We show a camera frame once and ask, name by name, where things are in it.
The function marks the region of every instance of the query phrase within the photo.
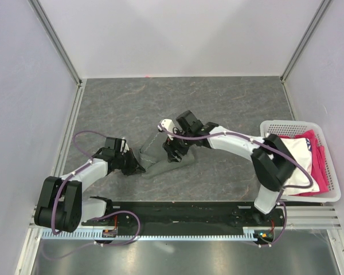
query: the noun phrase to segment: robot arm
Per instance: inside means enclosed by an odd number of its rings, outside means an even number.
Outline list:
[[[82,202],[82,194],[91,184],[116,169],[120,169],[127,176],[145,172],[126,140],[107,137],[104,147],[86,164],[61,177],[49,176],[45,179],[34,215],[35,224],[51,227],[56,195],[66,179],[68,182],[61,192],[56,208],[55,229],[73,232],[81,221],[103,216],[112,201],[92,197]]]
[[[259,194],[255,199],[255,208],[264,215],[271,212],[280,197],[284,183],[295,169],[288,160],[260,146],[265,144],[293,159],[278,136],[270,135],[267,138],[247,136],[225,129],[216,123],[208,122],[203,125],[190,111],[178,116],[177,122],[181,130],[169,119],[162,120],[158,126],[160,131],[167,132],[168,138],[163,147],[170,162],[180,162],[192,145],[224,150],[242,156],[253,163],[261,183]]]

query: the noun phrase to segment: laundry basket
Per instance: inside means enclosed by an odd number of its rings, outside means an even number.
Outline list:
[[[319,145],[322,145],[325,148],[326,175],[330,184],[329,191],[327,193],[316,194],[311,197],[282,196],[282,199],[297,202],[336,202],[340,199],[341,192],[329,148],[327,147],[325,137],[320,126],[315,123],[292,120],[266,120],[260,125],[262,136],[265,136],[267,133],[274,133],[275,135],[294,138],[296,135],[303,134],[309,130],[314,130]]]

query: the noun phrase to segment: white wall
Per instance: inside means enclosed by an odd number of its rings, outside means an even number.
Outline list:
[[[280,75],[320,0],[40,0],[83,78]]]
[[[76,86],[27,0],[0,1],[0,274],[13,274]]]
[[[325,133],[342,191],[335,206],[344,229],[344,0],[332,2],[287,84],[297,119],[318,123]]]

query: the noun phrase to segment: gray floor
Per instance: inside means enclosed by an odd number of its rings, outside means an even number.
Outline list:
[[[229,241],[139,241],[105,248],[92,245],[58,261],[45,260],[38,253],[32,274],[336,275],[339,271],[325,235],[326,231],[288,231],[272,248],[262,249]],[[45,240],[43,251],[59,257],[87,242]]]
[[[203,123],[219,123],[231,130],[260,134],[264,120],[290,120],[291,114],[279,77],[178,77],[88,80],[75,132],[99,131],[125,137],[140,147],[157,132],[163,118],[175,119],[191,110]],[[79,137],[79,145],[95,152],[104,143],[96,135]],[[99,195],[116,201],[249,201],[258,191],[251,163],[206,148],[195,148],[196,163],[143,179],[114,172],[91,186],[84,196]],[[65,172],[86,161],[73,146]]]

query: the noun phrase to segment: white cloth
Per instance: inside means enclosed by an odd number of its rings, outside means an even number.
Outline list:
[[[284,145],[288,148],[289,152],[292,154],[293,158],[301,165],[310,175],[312,171],[312,152],[311,144],[308,139],[282,139]],[[311,188],[300,189],[300,188],[286,188],[284,189],[283,195],[298,195],[307,192],[318,192],[320,191],[319,185],[314,181],[314,185]],[[298,168],[296,168],[292,176],[287,179],[284,183],[285,185],[296,185],[296,186],[306,186],[310,182],[305,174]]]

